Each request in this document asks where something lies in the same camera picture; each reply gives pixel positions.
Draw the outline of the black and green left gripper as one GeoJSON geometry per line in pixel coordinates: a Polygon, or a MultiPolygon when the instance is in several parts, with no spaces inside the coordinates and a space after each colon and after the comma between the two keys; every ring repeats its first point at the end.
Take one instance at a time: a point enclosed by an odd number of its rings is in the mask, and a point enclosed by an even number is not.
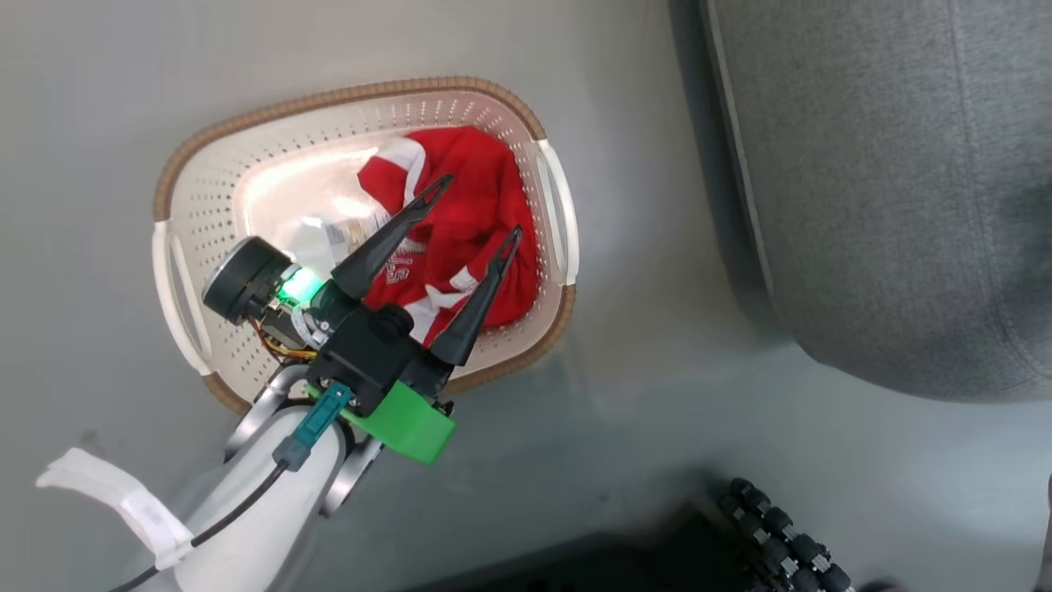
{"type": "Polygon", "coordinates": [[[332,270],[329,280],[265,239],[243,240],[215,270],[203,303],[232,325],[248,323],[271,352],[297,360],[321,412],[311,430],[342,419],[392,451],[432,465],[456,431],[436,404],[452,373],[466,366],[478,334],[521,243],[515,225],[495,250],[459,313],[432,342],[413,336],[404,308],[373,308],[364,298],[373,278],[454,182],[440,176],[332,270]]]}

